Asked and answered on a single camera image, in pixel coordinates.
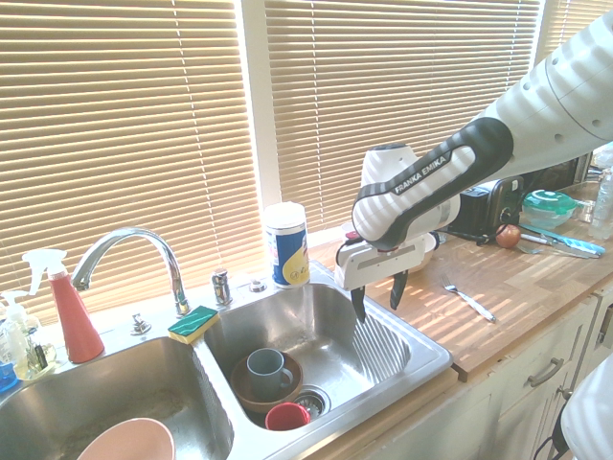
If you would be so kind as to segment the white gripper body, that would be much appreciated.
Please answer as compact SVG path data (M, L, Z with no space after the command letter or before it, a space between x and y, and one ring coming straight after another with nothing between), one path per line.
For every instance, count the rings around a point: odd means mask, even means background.
M360 237L343 242L336 253L335 283L342 289L362 288L398 273L418 271L428 262L428 235L379 251Z

